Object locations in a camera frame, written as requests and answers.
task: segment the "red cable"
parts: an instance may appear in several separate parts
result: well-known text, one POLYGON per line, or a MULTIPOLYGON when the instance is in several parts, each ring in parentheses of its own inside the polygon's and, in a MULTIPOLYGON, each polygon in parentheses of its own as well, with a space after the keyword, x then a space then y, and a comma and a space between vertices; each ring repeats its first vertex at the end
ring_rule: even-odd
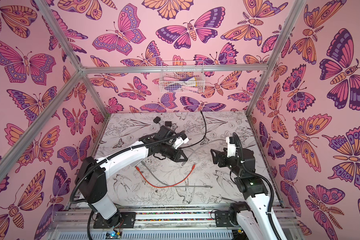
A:
POLYGON ((143 177, 143 179, 144 179, 149 185, 151 185, 151 186, 153 186, 153 187, 155 187, 155 188, 165 188, 165 187, 173 187, 173 186, 176 186, 176 185, 184 182, 184 181, 189 177, 189 175, 191 175, 192 171, 195 169, 195 166, 196 166, 195 164, 192 166, 191 171, 188 173, 188 175, 187 175, 181 182, 178 182, 178 183, 176 183, 176 184, 174 184, 174 185, 170 185, 170 186, 164 186, 164 187, 158 187, 158 186, 152 185, 150 182, 148 182, 147 179, 145 179, 145 177, 144 177, 143 173, 140 171, 139 167, 136 166, 135 168, 136 168, 137 171, 139 171, 140 175, 143 177))

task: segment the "gray cable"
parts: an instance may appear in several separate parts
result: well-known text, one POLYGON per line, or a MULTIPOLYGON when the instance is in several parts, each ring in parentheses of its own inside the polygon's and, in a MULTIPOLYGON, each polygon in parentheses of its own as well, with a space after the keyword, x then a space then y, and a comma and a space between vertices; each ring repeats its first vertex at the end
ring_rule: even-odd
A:
MULTIPOLYGON (((160 181, 154 174, 153 172, 145 165, 145 163, 143 161, 141 161, 141 164, 149 171, 149 173, 156 179, 158 180, 159 183, 163 184, 164 186, 170 186, 166 183, 163 183, 162 181, 160 181)), ((208 188, 212 188, 212 186, 210 185, 205 185, 205 186, 172 186, 172 187, 208 187, 208 188)))

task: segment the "bird drawing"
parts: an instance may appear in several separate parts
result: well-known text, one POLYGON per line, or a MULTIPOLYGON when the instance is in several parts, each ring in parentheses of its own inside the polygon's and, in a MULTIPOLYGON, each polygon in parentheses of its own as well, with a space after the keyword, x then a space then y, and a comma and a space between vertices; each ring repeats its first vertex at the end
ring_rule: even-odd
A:
POLYGON ((119 195, 118 195, 118 188, 120 185, 122 185, 125 189, 125 192, 127 192, 127 188, 130 190, 129 186, 125 183, 125 180, 128 179, 130 180, 128 177, 126 176, 123 176, 123 175, 120 175, 120 174, 116 174, 115 177, 113 177, 113 180, 115 180, 115 182, 113 183, 113 188, 115 190, 115 194, 117 196, 118 199, 119 198, 119 195))
MULTIPOLYGON (((185 180, 185 185, 189 185, 189 180, 185 180)), ((195 194, 195 188, 193 187, 193 191, 191 192, 192 187, 185 187, 183 188, 176 187, 177 194, 179 197, 183 197, 183 204, 190 204, 193 199, 193 195, 195 194)))
POLYGON ((215 170, 213 175, 217 176, 216 181, 219 186, 228 194, 228 189, 235 190, 236 185, 229 179, 229 174, 220 170, 215 170))

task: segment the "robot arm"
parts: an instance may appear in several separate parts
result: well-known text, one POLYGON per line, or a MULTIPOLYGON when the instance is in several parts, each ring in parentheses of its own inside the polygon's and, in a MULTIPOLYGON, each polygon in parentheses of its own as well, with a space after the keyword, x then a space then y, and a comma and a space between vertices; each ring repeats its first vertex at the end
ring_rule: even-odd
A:
POLYGON ((129 151, 98 159, 87 157, 83 160, 75 183, 77 184, 79 180, 84 178, 91 166, 106 159, 90 176, 82 181, 79 190, 94 212, 100 213, 108 227, 113 228, 119 223, 120 212, 107 194, 107 179, 123 167, 128 165, 135 167, 141 160, 151 155, 157 157, 155 156, 156 153, 160 153, 174 162, 186 162, 187 156, 178 147, 188 141, 189 139, 184 133, 176 134, 170 128, 161 126, 159 132, 139 138, 138 141, 129 146, 129 151))
POLYGON ((263 180, 254 175, 253 151, 242 149, 241 159, 236 153, 237 142, 234 138, 227 137, 226 142, 228 147, 224 148, 223 152, 211 149, 213 163, 219 167, 228 167, 236 175, 235 184, 246 200, 231 204, 231 222, 240 225, 250 240, 286 240, 273 209, 268 212, 267 207, 270 204, 268 190, 263 180))

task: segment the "white wire basket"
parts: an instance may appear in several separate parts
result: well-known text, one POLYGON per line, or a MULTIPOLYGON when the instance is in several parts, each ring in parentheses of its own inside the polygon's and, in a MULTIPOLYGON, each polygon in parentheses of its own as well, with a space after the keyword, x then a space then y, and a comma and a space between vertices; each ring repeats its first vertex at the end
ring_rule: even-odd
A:
POLYGON ((204 61, 182 61, 184 65, 173 70, 175 61, 162 61, 159 87, 161 93, 203 93, 205 88, 204 61))

